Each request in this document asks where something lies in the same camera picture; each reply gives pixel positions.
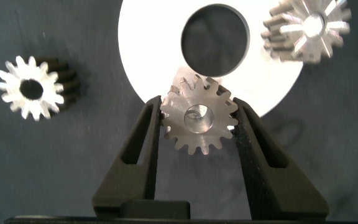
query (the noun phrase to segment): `silver gear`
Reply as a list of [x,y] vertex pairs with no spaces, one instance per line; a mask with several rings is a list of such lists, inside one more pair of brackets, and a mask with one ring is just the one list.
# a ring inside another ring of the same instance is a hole
[[230,91],[223,90],[212,78],[207,78],[206,83],[204,86],[198,75],[194,84],[182,78],[180,88],[171,86],[160,107],[165,115],[162,125],[167,127],[165,138],[176,138],[175,149],[188,145],[191,155],[197,147],[207,155],[211,144],[221,149],[220,138],[232,138],[227,127],[238,124],[230,116],[238,109],[230,100]]
[[[11,62],[6,62],[9,72],[0,70],[0,77],[5,82],[0,82],[0,90],[5,91],[2,100],[6,103],[11,102],[13,112],[21,109],[22,117],[26,119],[29,113],[38,121],[42,114],[45,118],[50,119],[49,109],[58,113],[58,104],[65,102],[64,98],[58,93],[63,91],[63,84],[56,83],[58,79],[57,72],[48,73],[48,64],[41,63],[38,67],[35,58],[30,57],[29,63],[26,64],[22,57],[16,57],[17,66]],[[32,80],[42,86],[42,96],[38,99],[30,99],[21,92],[23,81]]]
[[342,47],[340,34],[348,34],[352,17],[346,0],[284,0],[270,10],[264,47],[281,60],[319,63],[321,55],[331,58],[333,48]]

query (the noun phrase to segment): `metal gear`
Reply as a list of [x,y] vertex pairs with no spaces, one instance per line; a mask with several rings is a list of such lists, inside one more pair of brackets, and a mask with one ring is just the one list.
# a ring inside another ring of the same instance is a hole
[[30,57],[26,64],[20,56],[16,57],[17,66],[7,61],[5,64],[9,72],[0,70],[0,77],[5,81],[0,82],[0,90],[5,91],[2,100],[11,103],[13,112],[21,109],[24,119],[31,113],[39,121],[41,114],[50,119],[49,110],[58,113],[57,104],[62,105],[73,96],[63,97],[61,93],[79,83],[78,80],[57,83],[58,79],[68,80],[75,76],[74,71],[66,69],[66,63],[58,63],[57,59],[37,61],[42,63],[38,66],[36,59]]
[[271,9],[264,22],[268,31],[264,47],[281,60],[319,63],[321,55],[331,58],[333,48],[342,47],[340,34],[348,34],[351,17],[346,0],[284,0]]
[[197,147],[207,155],[211,144],[221,149],[220,138],[232,138],[227,127],[238,124],[238,120],[230,116],[238,109],[229,98],[230,91],[212,78],[207,78],[206,83],[204,86],[198,75],[194,84],[182,78],[180,88],[171,86],[160,107],[165,115],[162,125],[167,127],[165,138],[176,138],[175,149],[188,145],[190,155]]

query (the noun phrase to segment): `blurred gear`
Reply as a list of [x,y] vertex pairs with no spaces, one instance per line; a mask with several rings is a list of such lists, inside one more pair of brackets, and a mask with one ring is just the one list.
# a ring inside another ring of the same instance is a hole
[[78,80],[73,79],[75,72],[68,70],[66,63],[58,63],[55,58],[42,60],[30,57],[26,64],[22,57],[17,56],[16,64],[6,62],[9,72],[0,70],[0,77],[5,81],[0,82],[0,90],[5,91],[2,100],[11,103],[13,112],[21,109],[24,119],[29,113],[36,121],[41,114],[50,119],[49,110],[58,113],[57,104],[62,105],[76,96],[73,93],[62,95],[63,91],[79,85]]
[[342,47],[340,34],[348,34],[352,16],[346,0],[284,0],[271,9],[264,47],[281,60],[319,63],[321,55],[331,58],[333,48]]
[[160,109],[165,113],[162,125],[167,127],[165,137],[176,138],[175,149],[188,145],[188,153],[194,154],[197,147],[204,155],[209,145],[222,148],[221,137],[230,139],[228,126],[235,126],[238,120],[230,116],[238,107],[230,100],[230,91],[219,86],[212,78],[204,82],[195,75],[194,84],[181,79],[180,88],[171,86]]

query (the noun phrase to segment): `gear hub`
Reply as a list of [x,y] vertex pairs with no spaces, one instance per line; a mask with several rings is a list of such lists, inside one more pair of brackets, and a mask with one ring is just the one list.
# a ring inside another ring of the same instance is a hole
[[228,126],[235,126],[238,120],[230,116],[238,107],[231,101],[230,91],[213,80],[203,80],[195,75],[194,84],[185,78],[180,87],[171,86],[168,96],[161,104],[164,112],[162,125],[167,127],[165,138],[176,138],[175,149],[188,145],[188,153],[194,154],[197,147],[204,155],[209,146],[222,148],[220,138],[232,138]]

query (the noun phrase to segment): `dark circular hole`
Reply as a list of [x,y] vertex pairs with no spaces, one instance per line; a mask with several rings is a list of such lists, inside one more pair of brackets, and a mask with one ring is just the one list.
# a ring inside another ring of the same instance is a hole
[[26,98],[36,100],[41,98],[44,89],[42,88],[42,85],[35,80],[24,80],[20,84],[20,92]]
[[247,50],[244,18],[224,5],[195,12],[186,23],[181,50],[187,64],[201,75],[219,77],[235,69]]

